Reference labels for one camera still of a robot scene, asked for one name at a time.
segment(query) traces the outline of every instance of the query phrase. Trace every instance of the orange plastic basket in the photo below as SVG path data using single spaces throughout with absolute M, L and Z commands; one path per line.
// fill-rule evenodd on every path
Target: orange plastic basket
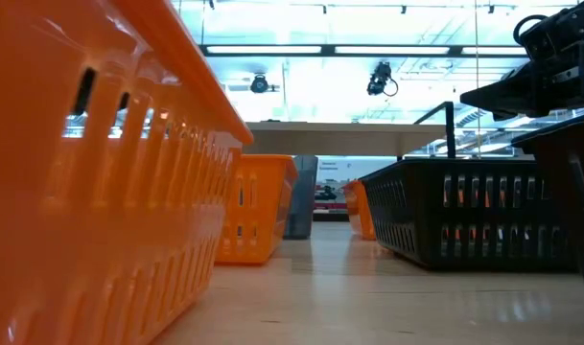
M 243 155 L 220 238 L 218 264 L 263 264 L 281 243 L 298 171 L 289 156 Z
M 349 221 L 354 232 L 360 234 L 365 240 L 375 240 L 375 227 L 372 224 L 368 199 L 363 184 L 351 181 L 343 188 L 347 201 Z
M 150 342 L 207 286 L 251 141 L 169 0 L 0 0 L 0 344 Z

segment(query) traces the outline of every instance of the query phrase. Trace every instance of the metal frame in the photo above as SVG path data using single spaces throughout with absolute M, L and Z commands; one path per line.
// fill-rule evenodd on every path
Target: metal frame
M 454 133 L 455 124 L 453 102 L 447 101 L 439 104 L 436 108 L 427 112 L 426 115 L 417 119 L 417 121 L 415 121 L 413 124 L 419 125 L 443 109 L 445 109 L 445 140 L 447 142 L 447 158 L 456 158 L 456 136 Z
M 320 47 L 319 53 L 210 53 L 208 47 Z M 337 53 L 340 47 L 366 47 L 366 48 L 447 48 L 446 54 L 342 54 Z M 481 45 L 480 48 L 521 48 L 519 46 Z M 205 57 L 276 57 L 276 58 L 527 58 L 526 54 L 462 54 L 463 48 L 474 48 L 473 45 L 418 45 L 418 44 L 201 44 L 200 50 Z

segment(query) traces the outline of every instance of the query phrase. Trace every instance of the security camera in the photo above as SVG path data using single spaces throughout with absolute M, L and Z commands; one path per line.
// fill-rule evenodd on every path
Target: security camera
M 387 94 L 385 92 L 385 86 L 389 81 L 392 81 L 396 85 L 396 92 L 393 94 Z M 385 94 L 392 97 L 398 93 L 398 82 L 391 77 L 389 62 L 379 62 L 377 68 L 375 68 L 375 72 L 370 76 L 366 91 L 370 96 Z
M 266 76 L 257 75 L 251 83 L 251 91 L 254 93 L 265 93 L 269 90 L 269 83 L 266 81 Z

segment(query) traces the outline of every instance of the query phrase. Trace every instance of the ceiling light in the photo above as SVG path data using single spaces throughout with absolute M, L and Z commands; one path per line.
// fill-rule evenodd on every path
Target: ceiling light
M 211 46 L 211 54 L 319 54 L 321 46 Z
M 535 131 L 537 129 L 540 128 L 529 128 L 529 127 L 524 127 L 524 128 L 506 128 L 504 131 L 505 132 L 512 132 L 512 131 L 522 131 L 522 132 L 531 132 L 531 131 Z
M 526 55 L 524 47 L 465 47 L 462 48 L 463 55 Z
M 446 55 L 449 47 L 339 46 L 336 54 Z
M 485 132 L 489 132 L 489 131 L 497 131 L 499 130 L 498 128 L 482 128 L 481 132 L 483 132 L 483 134 L 485 134 Z M 479 128 L 478 127 L 466 127 L 466 128 L 456 128 L 454 129 L 454 134 L 455 135 L 464 135 L 464 132 L 475 132 L 475 134 L 477 134 L 477 132 L 479 132 Z
M 512 128 L 512 127 L 519 127 L 519 126 L 523 126 L 523 125 L 528 125 L 529 123 L 531 123 L 532 121 L 534 121 L 533 118 L 529 118 L 527 116 L 523 116 L 520 118 L 517 118 L 513 121 L 511 121 L 510 123 L 504 125 L 507 128 Z
M 473 145 L 475 143 L 465 143 L 465 144 L 460 144 L 460 145 L 456 145 L 456 150 L 462 150 L 465 148 L 470 147 L 471 145 Z M 436 150 L 436 153 L 447 153 L 447 147 L 440 147 Z
M 500 149 L 504 149 L 506 147 L 508 147 L 509 143 L 496 143 L 496 144 L 485 144 L 485 145 L 481 145 L 478 148 L 473 149 L 473 152 L 479 152 L 479 149 L 481 149 L 481 152 L 491 152 L 493 150 L 500 150 Z

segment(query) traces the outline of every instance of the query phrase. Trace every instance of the wooden table surface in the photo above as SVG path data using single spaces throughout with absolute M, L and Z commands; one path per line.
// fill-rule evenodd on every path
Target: wooden table surface
M 217 266 L 154 344 L 584 344 L 576 274 L 434 273 L 348 223 L 315 223 L 261 267 Z

